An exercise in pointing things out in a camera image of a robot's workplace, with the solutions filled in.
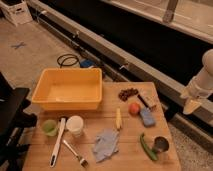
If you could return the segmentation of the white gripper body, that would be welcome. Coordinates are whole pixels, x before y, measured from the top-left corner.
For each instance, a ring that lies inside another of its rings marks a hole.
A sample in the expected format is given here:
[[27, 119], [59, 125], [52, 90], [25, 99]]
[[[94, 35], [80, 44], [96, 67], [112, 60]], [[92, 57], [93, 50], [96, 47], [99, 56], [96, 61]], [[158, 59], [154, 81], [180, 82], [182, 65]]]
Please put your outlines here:
[[180, 97], [185, 100], [183, 113], [185, 115], [192, 114], [197, 108], [201, 106], [201, 101], [198, 98], [192, 97], [187, 91], [184, 91]]

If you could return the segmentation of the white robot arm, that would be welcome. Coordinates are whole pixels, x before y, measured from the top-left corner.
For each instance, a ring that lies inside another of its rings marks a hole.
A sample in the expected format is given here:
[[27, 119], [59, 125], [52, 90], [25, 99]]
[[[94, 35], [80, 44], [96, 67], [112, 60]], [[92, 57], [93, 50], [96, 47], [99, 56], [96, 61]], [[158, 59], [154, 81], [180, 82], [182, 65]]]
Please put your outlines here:
[[185, 99], [183, 113], [186, 115], [192, 114], [202, 105], [203, 99], [213, 94], [213, 49], [203, 54], [202, 64], [202, 69], [191, 78], [180, 95]]

